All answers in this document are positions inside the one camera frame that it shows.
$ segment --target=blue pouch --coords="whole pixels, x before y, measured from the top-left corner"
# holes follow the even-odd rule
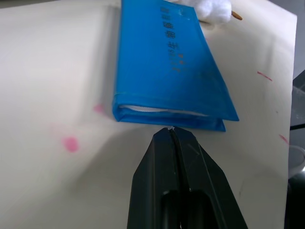
[[[123,0],[117,121],[225,131],[238,121],[193,8],[163,0]]]

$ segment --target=white table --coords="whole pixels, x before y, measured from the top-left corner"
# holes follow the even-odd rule
[[[0,228],[126,228],[133,173],[162,126],[110,116],[120,10],[106,5],[119,3],[0,9]],[[240,122],[191,131],[248,227],[283,228],[279,135],[289,140],[296,16],[265,0],[233,0],[233,9],[243,21],[203,31]]]

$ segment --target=pink spot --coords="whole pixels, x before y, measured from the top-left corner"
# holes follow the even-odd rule
[[[261,72],[257,71],[257,74],[262,75],[263,77],[267,78],[268,80],[272,81],[271,78],[269,78],[268,76],[266,76],[265,74],[262,74]]]
[[[62,143],[71,153],[74,153],[79,149],[78,140],[75,137],[66,137],[62,140]]]
[[[93,110],[97,113],[104,113],[104,106],[102,104],[97,104],[94,106]]]
[[[289,142],[288,142],[287,138],[285,138],[283,135],[279,135],[279,136],[280,136],[281,139],[283,139],[286,142],[287,145],[289,145]]]

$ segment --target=cotton ball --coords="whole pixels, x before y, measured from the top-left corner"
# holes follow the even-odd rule
[[[180,2],[194,7],[200,21],[220,24],[227,23],[231,18],[230,0],[181,0]]]

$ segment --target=red mark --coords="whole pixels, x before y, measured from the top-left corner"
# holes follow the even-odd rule
[[[257,74],[262,75],[263,77],[267,78],[268,80],[272,81],[271,78],[269,78],[268,76],[266,76],[265,74],[262,74],[261,72],[257,71]]]
[[[62,143],[71,153],[74,153],[79,149],[78,141],[75,137],[66,137],[62,140]]]
[[[279,136],[280,136],[281,139],[283,139],[287,143],[287,145],[289,145],[288,140],[283,135],[279,135]]]
[[[103,113],[104,112],[104,106],[102,104],[97,104],[93,110],[97,113]]]

